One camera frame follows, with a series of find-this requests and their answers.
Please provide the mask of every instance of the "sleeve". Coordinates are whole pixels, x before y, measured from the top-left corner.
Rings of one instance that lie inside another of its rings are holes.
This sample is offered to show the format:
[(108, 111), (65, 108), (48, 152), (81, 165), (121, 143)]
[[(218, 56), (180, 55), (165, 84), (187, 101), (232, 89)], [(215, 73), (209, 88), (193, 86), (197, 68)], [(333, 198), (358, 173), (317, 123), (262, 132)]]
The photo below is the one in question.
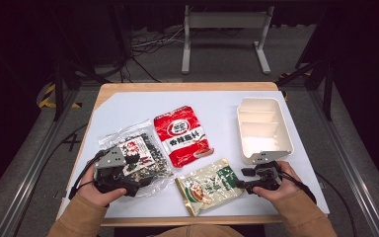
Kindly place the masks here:
[(51, 226), (47, 236), (95, 237), (100, 230), (107, 209), (107, 207), (95, 205), (77, 195)]
[(303, 191), (272, 202), (290, 236), (337, 236), (331, 221)]

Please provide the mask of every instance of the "red snack bag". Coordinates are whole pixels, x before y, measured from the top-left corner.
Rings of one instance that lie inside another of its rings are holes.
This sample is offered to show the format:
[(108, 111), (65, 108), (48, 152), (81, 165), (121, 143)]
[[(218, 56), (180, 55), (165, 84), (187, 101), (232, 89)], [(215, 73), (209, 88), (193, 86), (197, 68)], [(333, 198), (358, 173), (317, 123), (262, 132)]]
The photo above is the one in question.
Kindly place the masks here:
[(175, 167), (183, 167), (214, 152), (191, 107), (184, 106), (157, 116), (154, 125)]

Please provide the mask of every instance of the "snack bag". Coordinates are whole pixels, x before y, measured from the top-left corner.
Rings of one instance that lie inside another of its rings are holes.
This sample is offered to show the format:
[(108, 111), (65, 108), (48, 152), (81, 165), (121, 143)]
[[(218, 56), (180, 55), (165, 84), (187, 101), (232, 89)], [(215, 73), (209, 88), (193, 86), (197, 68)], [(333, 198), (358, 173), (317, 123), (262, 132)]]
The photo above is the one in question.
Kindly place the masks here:
[(244, 190), (236, 187), (237, 181), (226, 159), (175, 179), (191, 216), (241, 195)]
[(183, 167), (214, 152), (191, 107), (184, 106), (155, 117), (154, 125), (175, 167)]

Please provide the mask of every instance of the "human hand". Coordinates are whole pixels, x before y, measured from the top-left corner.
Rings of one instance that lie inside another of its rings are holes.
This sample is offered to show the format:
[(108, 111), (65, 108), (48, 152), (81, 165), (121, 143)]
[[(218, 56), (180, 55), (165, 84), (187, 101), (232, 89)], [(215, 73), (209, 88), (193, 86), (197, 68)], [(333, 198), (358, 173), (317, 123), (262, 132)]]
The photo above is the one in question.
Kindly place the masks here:
[[(290, 166), (290, 164), (286, 161), (277, 161), (279, 167), (281, 168), (282, 172), (287, 173), (288, 175), (292, 176), (295, 180), (301, 182), (300, 178), (297, 176), (293, 168)], [(257, 194), (258, 196), (261, 196), (269, 201), (275, 201), (280, 198), (283, 198), (289, 194), (292, 194), (300, 188), (298, 188), (293, 182), (287, 180), (287, 179), (281, 179), (281, 185), (276, 191), (270, 191), (266, 190), (261, 187), (254, 187), (252, 191)]]
[(80, 189), (76, 193), (76, 195), (80, 195), (86, 200), (99, 205), (99, 206), (107, 206), (112, 201), (121, 198), (127, 192), (126, 189), (117, 189), (111, 192), (102, 194), (97, 188), (94, 186), (94, 169), (95, 166), (92, 165), (88, 171), (85, 173), (84, 177), (81, 180)]

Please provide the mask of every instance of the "green snack bag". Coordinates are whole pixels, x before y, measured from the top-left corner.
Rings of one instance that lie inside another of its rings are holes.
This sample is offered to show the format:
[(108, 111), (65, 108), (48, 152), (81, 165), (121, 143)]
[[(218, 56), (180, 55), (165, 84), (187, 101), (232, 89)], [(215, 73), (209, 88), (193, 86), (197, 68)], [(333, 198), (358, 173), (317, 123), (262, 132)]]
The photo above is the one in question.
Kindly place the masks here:
[(237, 181), (226, 159), (175, 179), (191, 216), (241, 195), (244, 190), (236, 187)]

